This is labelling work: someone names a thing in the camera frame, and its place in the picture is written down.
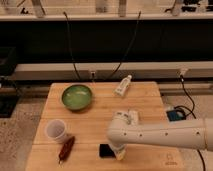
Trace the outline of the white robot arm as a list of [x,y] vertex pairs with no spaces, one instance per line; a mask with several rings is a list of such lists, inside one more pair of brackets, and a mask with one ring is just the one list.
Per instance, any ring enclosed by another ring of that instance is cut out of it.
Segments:
[[139,124],[138,116],[117,112],[107,129],[109,147],[117,160],[127,144],[146,144],[213,151],[213,118]]

